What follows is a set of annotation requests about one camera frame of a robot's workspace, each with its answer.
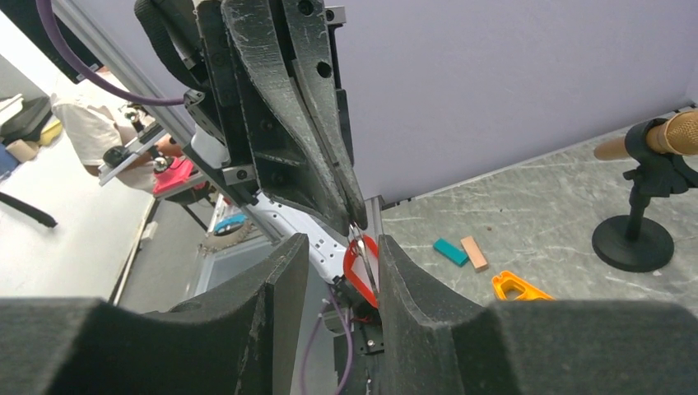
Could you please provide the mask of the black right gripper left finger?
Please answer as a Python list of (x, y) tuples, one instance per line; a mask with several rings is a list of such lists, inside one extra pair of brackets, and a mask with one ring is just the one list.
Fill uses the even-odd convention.
[(288, 394), (309, 269), (296, 234), (166, 312), (100, 299), (1, 302), (4, 394)]

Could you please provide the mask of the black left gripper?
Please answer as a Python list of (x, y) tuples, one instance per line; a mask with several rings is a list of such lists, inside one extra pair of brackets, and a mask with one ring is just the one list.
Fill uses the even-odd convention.
[(367, 228), (323, 2), (138, 1), (134, 12), (195, 123), (228, 165), (254, 167), (254, 196), (340, 235)]

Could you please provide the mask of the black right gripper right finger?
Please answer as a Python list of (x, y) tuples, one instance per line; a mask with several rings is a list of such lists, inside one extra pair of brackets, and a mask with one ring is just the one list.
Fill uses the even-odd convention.
[(697, 319), (647, 300), (480, 306), (379, 238), (383, 394), (694, 394)]

